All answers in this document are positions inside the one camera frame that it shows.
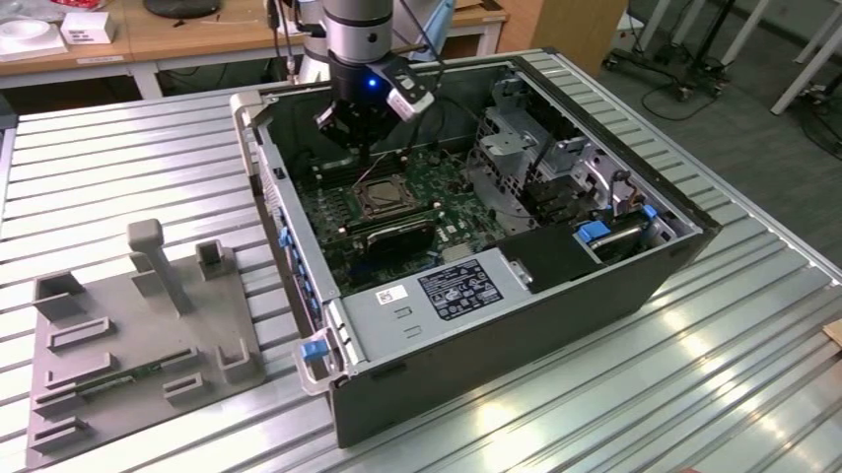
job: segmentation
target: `extrusion rail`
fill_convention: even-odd
[[[842,363],[821,332],[842,316],[839,270],[562,57],[523,55],[724,225],[643,309],[338,449],[325,400],[304,394],[288,355],[297,335],[237,156],[232,91],[25,116],[0,160],[0,472],[25,469],[33,278],[129,271],[125,224],[151,217],[169,258],[205,238],[235,248],[269,380],[48,471],[842,468]]]

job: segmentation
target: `caster wheel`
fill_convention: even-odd
[[[618,61],[614,57],[610,57],[603,61],[603,67],[607,71],[612,71],[616,68]]]
[[[679,101],[688,101],[694,96],[694,90],[686,87],[679,87]]]

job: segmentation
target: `power supply label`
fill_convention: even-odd
[[[503,294],[476,259],[423,276],[419,283],[438,316],[444,320],[503,300]]]

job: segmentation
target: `label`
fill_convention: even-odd
[[[378,303],[380,303],[380,305],[388,304],[394,301],[399,301],[406,296],[408,296],[407,289],[403,286],[395,286],[394,288],[390,288],[386,291],[380,291],[376,294]]]
[[[438,316],[451,320],[503,300],[476,259],[419,278],[420,287]]]
[[[85,57],[83,59],[76,59],[76,64],[101,64],[103,62],[120,61],[125,61],[125,58],[123,56]]]

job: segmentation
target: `circuit board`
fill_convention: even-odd
[[[464,159],[460,154],[420,150],[399,173],[332,188],[297,189],[344,296],[438,266],[447,262],[447,254],[478,252],[506,236],[464,179]],[[428,225],[434,232],[428,247],[376,262],[362,258],[366,239],[407,222]]]

